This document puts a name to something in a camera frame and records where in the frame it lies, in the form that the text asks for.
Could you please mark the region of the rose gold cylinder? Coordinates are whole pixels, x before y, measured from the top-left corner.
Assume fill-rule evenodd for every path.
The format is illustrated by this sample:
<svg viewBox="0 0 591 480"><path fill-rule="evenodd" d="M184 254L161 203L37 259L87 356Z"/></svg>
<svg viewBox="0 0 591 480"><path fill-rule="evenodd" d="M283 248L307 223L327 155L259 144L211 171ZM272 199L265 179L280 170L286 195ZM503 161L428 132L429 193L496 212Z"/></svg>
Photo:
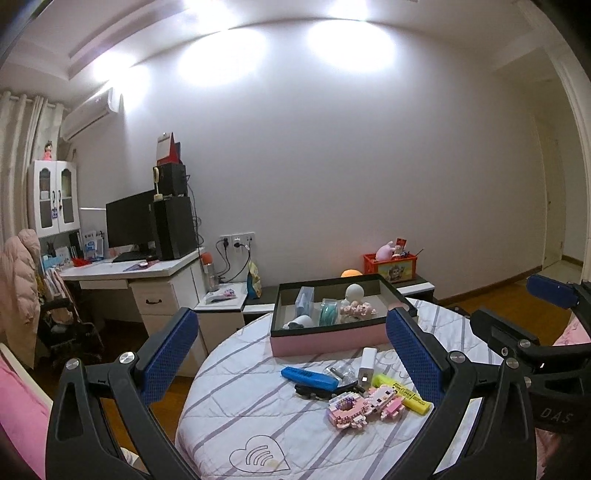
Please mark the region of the rose gold cylinder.
<svg viewBox="0 0 591 480"><path fill-rule="evenodd" d="M409 304L405 303L405 302L401 302L401 301L398 301L398 300L392 302L388 306L388 309L389 310L394 310L394 309L397 309L397 308L404 309L405 311L408 312L408 311L410 311L411 306Z"/></svg>

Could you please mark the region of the blue plastic tool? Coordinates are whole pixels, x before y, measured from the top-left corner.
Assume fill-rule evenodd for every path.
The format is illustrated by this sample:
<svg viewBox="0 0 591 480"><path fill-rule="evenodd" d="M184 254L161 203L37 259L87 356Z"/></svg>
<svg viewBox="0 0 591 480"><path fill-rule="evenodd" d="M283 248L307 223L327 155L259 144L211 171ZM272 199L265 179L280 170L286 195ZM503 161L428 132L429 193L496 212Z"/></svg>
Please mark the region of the blue plastic tool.
<svg viewBox="0 0 591 480"><path fill-rule="evenodd" d="M280 375L297 385L303 385L328 392L334 392L339 387L339 380L322 373L301 368L284 367Z"/></svg>

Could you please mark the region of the white mini hair dryer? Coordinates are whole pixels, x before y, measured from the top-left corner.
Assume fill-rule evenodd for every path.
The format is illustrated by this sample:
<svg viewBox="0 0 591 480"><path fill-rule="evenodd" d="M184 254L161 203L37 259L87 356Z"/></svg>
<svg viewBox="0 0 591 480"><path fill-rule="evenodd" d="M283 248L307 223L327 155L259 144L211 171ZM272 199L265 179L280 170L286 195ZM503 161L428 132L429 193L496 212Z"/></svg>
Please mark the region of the white mini hair dryer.
<svg viewBox="0 0 591 480"><path fill-rule="evenodd" d="M283 325L283 330L300 330L305 328L314 328L315 326L317 326L317 324L310 315L302 314L290 322L285 323Z"/></svg>

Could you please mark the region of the beige curtain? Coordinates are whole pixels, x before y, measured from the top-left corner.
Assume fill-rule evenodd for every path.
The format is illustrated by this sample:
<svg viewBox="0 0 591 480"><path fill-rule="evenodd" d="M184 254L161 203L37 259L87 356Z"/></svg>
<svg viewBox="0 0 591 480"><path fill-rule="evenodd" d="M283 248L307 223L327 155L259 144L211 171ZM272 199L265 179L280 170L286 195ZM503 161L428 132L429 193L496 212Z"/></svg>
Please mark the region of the beige curtain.
<svg viewBox="0 0 591 480"><path fill-rule="evenodd" d="M1 242L29 227L27 174L52 143L56 158L64 105L42 96L1 92Z"/></svg>

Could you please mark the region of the white round lamp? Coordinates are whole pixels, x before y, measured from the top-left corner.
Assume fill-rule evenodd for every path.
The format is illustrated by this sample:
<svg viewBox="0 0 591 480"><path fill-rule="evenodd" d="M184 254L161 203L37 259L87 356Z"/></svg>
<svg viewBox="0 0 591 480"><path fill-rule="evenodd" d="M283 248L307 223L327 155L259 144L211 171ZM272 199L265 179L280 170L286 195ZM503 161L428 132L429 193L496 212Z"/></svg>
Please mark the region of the white round lamp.
<svg viewBox="0 0 591 480"><path fill-rule="evenodd" d="M364 296L365 290L362 286L360 286L360 284L353 283L349 284L349 286L346 287L345 298L349 302L349 304L352 304L354 302L362 303Z"/></svg>

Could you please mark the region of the pink blanket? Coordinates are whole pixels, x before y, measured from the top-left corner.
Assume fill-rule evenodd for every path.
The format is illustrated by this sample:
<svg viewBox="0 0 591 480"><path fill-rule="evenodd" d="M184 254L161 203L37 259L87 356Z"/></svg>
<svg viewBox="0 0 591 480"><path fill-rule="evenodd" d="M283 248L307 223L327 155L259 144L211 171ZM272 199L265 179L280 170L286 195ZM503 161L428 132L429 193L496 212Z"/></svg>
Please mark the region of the pink blanket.
<svg viewBox="0 0 591 480"><path fill-rule="evenodd" d="M45 479L50 409L1 357L1 426L23 460Z"/></svg>

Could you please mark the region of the clear skull glass bottle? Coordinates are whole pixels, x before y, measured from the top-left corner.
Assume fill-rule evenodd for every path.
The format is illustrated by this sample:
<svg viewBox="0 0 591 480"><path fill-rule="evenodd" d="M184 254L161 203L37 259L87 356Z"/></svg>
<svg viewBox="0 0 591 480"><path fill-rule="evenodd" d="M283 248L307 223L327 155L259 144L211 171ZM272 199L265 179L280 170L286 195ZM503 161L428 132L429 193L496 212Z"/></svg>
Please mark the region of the clear skull glass bottle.
<svg viewBox="0 0 591 480"><path fill-rule="evenodd" d="M335 362L335 364L325 368L325 374L338 380L339 385L348 385L358 381L356 370L349 366L348 363L342 361Z"/></svg>

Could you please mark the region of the pink block donut toy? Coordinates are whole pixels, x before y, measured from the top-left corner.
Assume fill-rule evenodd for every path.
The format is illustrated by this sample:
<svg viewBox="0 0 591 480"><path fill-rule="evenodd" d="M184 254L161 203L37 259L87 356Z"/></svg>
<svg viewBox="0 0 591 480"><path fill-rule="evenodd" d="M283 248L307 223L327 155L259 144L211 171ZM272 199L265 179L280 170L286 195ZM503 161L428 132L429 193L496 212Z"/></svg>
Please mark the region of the pink block donut toy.
<svg viewBox="0 0 591 480"><path fill-rule="evenodd" d="M368 400L356 392L339 394L329 401L327 415L329 423L339 430L363 429L368 425L370 413Z"/></svg>

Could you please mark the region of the pink figurine on cabinet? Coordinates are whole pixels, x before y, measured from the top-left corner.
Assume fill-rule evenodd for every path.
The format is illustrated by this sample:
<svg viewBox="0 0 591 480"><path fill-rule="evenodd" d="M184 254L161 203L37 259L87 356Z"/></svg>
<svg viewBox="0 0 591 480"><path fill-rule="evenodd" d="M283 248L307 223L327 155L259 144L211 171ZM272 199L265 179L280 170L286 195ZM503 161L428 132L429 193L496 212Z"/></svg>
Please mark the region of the pink figurine on cabinet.
<svg viewBox="0 0 591 480"><path fill-rule="evenodd" d="M44 146L42 159L44 161L53 160L53 142L51 140L47 141Z"/></svg>

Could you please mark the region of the yellow highlighter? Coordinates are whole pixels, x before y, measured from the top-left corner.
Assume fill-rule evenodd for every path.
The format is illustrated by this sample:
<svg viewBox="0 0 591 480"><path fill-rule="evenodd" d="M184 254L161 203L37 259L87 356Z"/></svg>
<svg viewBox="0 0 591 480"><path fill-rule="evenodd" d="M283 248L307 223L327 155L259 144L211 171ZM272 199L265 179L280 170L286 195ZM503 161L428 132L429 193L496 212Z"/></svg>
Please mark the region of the yellow highlighter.
<svg viewBox="0 0 591 480"><path fill-rule="evenodd" d="M382 385L393 387L397 391L398 396L401 397L402 404L407 409L419 415L425 416L433 407L431 402L424 400L418 393L385 374L375 374L372 379L372 385L374 387L380 387Z"/></svg>

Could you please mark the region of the teal tape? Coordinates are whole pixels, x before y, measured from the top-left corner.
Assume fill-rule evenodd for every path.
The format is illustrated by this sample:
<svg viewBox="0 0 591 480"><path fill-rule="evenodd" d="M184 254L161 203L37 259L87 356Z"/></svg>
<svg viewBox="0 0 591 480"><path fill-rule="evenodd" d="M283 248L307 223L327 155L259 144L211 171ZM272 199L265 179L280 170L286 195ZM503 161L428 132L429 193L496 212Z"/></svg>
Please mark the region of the teal tape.
<svg viewBox="0 0 591 480"><path fill-rule="evenodd" d="M339 318L339 301L325 298L322 300L321 313L318 318L318 325L321 327L335 325Z"/></svg>

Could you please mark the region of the white power adapter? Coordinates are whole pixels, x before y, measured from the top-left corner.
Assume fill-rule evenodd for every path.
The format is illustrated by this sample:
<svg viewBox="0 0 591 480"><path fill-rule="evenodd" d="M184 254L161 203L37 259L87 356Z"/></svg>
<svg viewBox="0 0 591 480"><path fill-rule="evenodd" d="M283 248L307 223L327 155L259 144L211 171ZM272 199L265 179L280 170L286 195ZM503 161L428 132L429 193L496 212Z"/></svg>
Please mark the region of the white power adapter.
<svg viewBox="0 0 591 480"><path fill-rule="evenodd" d="M358 369L358 385L363 390L368 390L372 385L377 352L378 349L375 347L366 347L363 349L363 355Z"/></svg>

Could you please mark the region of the wall power outlet strip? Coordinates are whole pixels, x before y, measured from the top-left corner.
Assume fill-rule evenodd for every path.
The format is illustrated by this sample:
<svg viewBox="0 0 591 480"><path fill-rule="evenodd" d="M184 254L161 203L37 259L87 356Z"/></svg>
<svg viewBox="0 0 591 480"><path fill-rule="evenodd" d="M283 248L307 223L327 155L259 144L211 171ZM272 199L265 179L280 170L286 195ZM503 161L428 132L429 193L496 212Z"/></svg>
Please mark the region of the wall power outlet strip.
<svg viewBox="0 0 591 480"><path fill-rule="evenodd" d="M223 246L235 249L250 249L256 240L255 232L235 233L230 235L220 235L219 240Z"/></svg>

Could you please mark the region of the orange night light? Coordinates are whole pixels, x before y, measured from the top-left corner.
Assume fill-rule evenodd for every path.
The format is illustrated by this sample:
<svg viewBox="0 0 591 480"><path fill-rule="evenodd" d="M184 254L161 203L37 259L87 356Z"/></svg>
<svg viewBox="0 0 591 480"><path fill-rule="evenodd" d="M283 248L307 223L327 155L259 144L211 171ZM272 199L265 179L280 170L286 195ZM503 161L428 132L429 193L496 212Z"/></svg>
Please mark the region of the orange night light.
<svg viewBox="0 0 591 480"><path fill-rule="evenodd" d="M363 275L363 273L359 270L347 269L345 271L342 271L341 277L346 278L346 277L355 277L355 276L360 276L360 275Z"/></svg>

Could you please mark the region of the pink block pig toy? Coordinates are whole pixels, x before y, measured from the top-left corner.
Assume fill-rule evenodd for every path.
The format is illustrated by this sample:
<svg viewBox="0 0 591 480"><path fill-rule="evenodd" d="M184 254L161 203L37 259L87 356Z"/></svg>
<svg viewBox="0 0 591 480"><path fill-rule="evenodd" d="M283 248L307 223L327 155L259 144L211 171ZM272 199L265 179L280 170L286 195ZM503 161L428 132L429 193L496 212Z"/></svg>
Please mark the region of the pink block pig toy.
<svg viewBox="0 0 591 480"><path fill-rule="evenodd" d="M398 390L389 385L370 387L365 396L363 413L366 416L378 416L381 420L396 418L403 410L403 397Z"/></svg>

